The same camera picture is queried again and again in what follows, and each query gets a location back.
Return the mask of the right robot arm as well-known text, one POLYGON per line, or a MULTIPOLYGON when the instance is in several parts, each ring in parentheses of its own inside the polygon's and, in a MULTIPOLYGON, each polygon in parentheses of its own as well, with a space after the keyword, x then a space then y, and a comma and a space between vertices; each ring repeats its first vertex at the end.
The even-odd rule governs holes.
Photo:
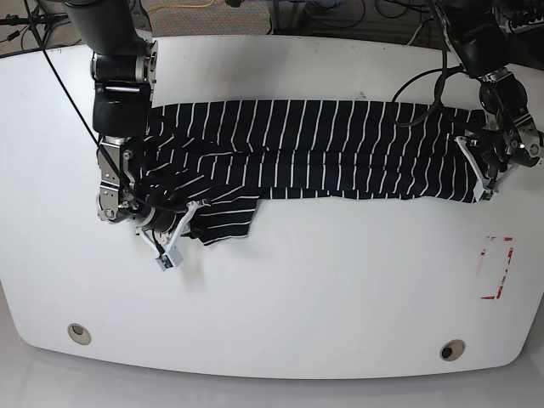
POLYGON ((65 1, 64 9, 92 49, 93 130, 101 171, 98 215, 109 224, 132 220, 163 269, 182 261, 178 239, 204 199, 189 198, 181 184, 189 174, 172 159, 158 162, 148 146, 158 43, 139 1, 65 1))

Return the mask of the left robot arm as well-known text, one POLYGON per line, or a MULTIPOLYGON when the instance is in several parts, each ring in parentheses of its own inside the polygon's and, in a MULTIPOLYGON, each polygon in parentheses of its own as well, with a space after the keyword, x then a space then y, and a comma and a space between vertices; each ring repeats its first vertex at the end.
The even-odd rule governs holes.
POLYGON ((543 132, 536 127, 522 83, 507 68, 507 40, 492 12, 492 1, 433 1, 444 42, 463 71, 480 83, 479 100, 486 124, 456 137, 477 178, 474 199, 488 201, 498 186, 520 166, 543 161, 543 132))

